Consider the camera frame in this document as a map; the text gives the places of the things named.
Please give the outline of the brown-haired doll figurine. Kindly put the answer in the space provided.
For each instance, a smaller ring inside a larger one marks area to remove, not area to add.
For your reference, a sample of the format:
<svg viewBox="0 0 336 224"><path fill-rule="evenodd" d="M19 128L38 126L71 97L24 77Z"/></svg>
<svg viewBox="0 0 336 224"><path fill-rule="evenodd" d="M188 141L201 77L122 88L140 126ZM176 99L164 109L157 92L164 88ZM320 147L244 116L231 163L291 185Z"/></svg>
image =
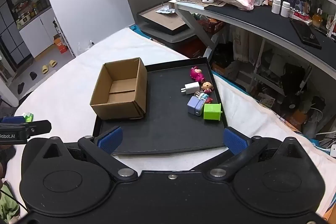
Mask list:
<svg viewBox="0 0 336 224"><path fill-rule="evenodd" d="M202 83L201 89L202 89L202 92L204 92L206 94L211 94L214 87L213 87L212 83L206 81L206 82Z"/></svg>

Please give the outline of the white cabinet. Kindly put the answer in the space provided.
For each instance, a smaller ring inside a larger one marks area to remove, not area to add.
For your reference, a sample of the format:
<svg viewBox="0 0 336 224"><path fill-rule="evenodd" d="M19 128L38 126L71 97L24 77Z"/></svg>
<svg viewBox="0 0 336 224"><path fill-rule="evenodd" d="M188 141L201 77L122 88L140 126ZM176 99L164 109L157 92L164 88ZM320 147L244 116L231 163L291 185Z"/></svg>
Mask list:
<svg viewBox="0 0 336 224"><path fill-rule="evenodd" d="M54 43L56 15L50 0L8 0L14 23L33 57Z"/></svg>

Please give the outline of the magenta toy figurine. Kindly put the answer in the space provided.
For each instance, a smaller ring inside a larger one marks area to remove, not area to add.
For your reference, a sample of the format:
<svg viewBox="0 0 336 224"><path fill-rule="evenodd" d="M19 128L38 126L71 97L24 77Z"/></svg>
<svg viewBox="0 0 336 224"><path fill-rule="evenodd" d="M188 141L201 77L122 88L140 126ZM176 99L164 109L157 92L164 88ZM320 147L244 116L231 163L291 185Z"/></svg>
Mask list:
<svg viewBox="0 0 336 224"><path fill-rule="evenodd" d="M199 69L197 66L192 67L190 69L190 77L192 80L194 80L195 82L199 82L202 83L205 81L205 77L203 75L203 72L201 69Z"/></svg>

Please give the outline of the black slipper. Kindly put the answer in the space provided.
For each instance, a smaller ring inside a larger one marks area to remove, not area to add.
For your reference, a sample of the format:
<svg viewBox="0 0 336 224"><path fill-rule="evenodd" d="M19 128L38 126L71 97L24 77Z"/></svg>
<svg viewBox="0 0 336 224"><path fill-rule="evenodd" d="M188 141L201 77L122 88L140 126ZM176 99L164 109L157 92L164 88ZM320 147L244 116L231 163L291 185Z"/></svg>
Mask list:
<svg viewBox="0 0 336 224"><path fill-rule="evenodd" d="M22 83L20 83L20 84L18 85L17 93L18 93L19 95L22 93L24 86L25 86L25 83L24 83L24 82L22 82Z"/></svg>
<svg viewBox="0 0 336 224"><path fill-rule="evenodd" d="M30 77L32 80L35 80L37 78L37 74L35 72L30 72Z"/></svg>

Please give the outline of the white pill bottle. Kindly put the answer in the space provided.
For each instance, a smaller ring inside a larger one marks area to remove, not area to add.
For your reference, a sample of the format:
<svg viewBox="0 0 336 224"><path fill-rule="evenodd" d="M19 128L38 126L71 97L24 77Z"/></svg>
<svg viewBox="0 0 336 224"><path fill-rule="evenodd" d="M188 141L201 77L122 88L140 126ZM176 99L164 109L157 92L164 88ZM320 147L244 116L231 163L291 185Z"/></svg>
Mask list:
<svg viewBox="0 0 336 224"><path fill-rule="evenodd" d="M283 1L281 6L280 15L284 18L288 18L290 13L290 3Z"/></svg>
<svg viewBox="0 0 336 224"><path fill-rule="evenodd" d="M279 14L281 10L281 0L272 1L272 13Z"/></svg>

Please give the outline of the lavender charger cube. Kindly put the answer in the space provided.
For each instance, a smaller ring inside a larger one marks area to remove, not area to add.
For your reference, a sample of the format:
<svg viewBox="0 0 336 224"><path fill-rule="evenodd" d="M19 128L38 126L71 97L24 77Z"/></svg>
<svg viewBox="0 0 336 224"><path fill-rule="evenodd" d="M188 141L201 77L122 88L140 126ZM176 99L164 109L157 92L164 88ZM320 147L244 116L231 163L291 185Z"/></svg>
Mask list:
<svg viewBox="0 0 336 224"><path fill-rule="evenodd" d="M189 102L187 103L188 113L200 117L203 113L203 108L204 108L205 102L206 101L202 98L192 96L190 98Z"/></svg>

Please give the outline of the black shallow tray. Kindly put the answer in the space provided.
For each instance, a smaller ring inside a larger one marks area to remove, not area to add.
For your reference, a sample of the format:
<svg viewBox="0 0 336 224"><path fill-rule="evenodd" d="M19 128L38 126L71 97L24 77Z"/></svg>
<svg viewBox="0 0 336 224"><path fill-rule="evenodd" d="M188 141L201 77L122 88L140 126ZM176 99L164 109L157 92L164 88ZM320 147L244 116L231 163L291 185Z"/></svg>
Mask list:
<svg viewBox="0 0 336 224"><path fill-rule="evenodd" d="M96 118L93 135L98 136L116 126L123 140L116 155L181 153L222 147L227 120L205 120L187 111L190 96L181 93L191 82L190 69L199 67L206 80L215 83L205 57L151 64L147 70L146 113L141 119Z"/></svg>

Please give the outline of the black framed brown board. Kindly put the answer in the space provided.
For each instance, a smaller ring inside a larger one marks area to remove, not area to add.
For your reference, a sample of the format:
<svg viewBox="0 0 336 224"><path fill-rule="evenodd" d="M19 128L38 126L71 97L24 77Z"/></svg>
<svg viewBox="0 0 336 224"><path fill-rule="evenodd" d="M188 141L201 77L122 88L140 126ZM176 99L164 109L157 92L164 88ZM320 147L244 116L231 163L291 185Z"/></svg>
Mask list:
<svg viewBox="0 0 336 224"><path fill-rule="evenodd" d="M168 2L139 12L137 17L155 30L168 35L176 35L189 28Z"/></svg>

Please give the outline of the black desk mat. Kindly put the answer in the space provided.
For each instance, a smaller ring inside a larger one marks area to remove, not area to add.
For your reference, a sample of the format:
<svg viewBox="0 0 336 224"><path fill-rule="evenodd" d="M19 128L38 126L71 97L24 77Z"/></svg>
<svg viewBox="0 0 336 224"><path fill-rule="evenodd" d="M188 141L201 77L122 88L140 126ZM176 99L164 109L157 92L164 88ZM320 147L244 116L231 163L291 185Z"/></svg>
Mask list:
<svg viewBox="0 0 336 224"><path fill-rule="evenodd" d="M312 28L311 31L317 38L321 48L318 49L304 45L293 28L290 19L272 13L268 6L255 7L251 11L240 10L232 5L225 5L223 7L208 6L206 10L229 16L230 18L240 20L284 38L335 68L335 41L320 33L315 28Z"/></svg>

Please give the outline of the small red blue figurine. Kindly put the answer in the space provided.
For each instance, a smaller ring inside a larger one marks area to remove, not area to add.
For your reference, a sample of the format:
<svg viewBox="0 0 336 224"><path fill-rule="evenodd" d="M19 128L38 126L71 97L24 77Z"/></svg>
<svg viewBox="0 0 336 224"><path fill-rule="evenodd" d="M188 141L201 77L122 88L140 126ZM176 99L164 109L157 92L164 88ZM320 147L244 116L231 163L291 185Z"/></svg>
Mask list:
<svg viewBox="0 0 336 224"><path fill-rule="evenodd" d="M204 100L205 103L211 103L213 101L213 99L207 93L204 92L197 91L194 93L194 96L200 100Z"/></svg>

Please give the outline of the green plastic charger cube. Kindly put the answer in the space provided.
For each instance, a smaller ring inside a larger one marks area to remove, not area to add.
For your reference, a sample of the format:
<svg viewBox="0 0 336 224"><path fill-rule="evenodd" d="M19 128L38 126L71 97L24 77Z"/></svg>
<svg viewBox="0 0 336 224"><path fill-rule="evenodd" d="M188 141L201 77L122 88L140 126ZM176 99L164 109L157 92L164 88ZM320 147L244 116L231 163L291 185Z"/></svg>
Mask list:
<svg viewBox="0 0 336 224"><path fill-rule="evenodd" d="M222 115L222 105L220 103L206 103L203 108L203 119L220 121Z"/></svg>

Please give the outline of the black smartphone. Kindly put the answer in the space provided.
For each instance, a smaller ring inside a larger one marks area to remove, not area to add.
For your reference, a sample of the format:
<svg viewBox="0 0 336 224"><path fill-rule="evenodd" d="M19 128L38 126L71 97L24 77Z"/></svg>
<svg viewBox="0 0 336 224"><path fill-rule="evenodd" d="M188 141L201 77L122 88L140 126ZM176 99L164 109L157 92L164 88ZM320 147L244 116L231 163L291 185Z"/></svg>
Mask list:
<svg viewBox="0 0 336 224"><path fill-rule="evenodd" d="M319 41L313 34L311 28L300 20L290 19L290 23L298 34L301 42L306 46L316 48L318 50L322 49Z"/></svg>

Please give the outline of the yellow slipper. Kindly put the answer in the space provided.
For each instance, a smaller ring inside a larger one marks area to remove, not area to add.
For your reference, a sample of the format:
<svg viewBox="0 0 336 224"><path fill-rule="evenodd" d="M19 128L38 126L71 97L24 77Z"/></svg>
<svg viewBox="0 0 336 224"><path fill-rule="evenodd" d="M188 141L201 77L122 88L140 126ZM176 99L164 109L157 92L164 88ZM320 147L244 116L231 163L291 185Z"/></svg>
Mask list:
<svg viewBox="0 0 336 224"><path fill-rule="evenodd" d="M48 65L43 65L42 66L42 73L46 74L49 71L49 66Z"/></svg>
<svg viewBox="0 0 336 224"><path fill-rule="evenodd" d="M58 64L58 62L56 60L51 60L49 62L49 66L52 67L52 68L55 67L57 64Z"/></svg>

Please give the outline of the white usb wall charger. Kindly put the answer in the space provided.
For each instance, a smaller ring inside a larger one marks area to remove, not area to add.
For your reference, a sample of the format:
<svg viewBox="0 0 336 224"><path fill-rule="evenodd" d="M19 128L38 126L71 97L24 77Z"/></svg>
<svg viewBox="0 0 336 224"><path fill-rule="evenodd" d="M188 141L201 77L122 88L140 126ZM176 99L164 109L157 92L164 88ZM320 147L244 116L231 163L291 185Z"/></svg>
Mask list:
<svg viewBox="0 0 336 224"><path fill-rule="evenodd" d="M192 82L188 84L184 84L184 87L181 88L181 93L184 94L194 94L195 92L200 91L200 85L198 82Z"/></svg>

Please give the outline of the brown cardboard box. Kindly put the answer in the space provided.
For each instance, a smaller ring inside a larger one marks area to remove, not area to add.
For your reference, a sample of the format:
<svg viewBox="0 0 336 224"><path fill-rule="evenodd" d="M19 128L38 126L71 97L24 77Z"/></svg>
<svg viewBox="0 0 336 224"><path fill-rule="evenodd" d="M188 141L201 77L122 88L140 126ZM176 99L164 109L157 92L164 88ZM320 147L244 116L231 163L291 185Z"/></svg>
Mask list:
<svg viewBox="0 0 336 224"><path fill-rule="evenodd" d="M139 119L146 113L147 70L137 57L101 67L90 106L102 120Z"/></svg>

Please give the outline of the orange cardboard box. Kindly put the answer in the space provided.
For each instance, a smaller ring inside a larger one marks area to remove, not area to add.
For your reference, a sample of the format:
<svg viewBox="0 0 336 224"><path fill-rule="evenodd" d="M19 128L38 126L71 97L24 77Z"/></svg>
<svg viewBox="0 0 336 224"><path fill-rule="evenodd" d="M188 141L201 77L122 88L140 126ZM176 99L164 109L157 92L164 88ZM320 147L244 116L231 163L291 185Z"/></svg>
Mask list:
<svg viewBox="0 0 336 224"><path fill-rule="evenodd" d="M68 48L64 44L63 39L59 34L54 36L54 44L57 46L61 54L67 52Z"/></svg>

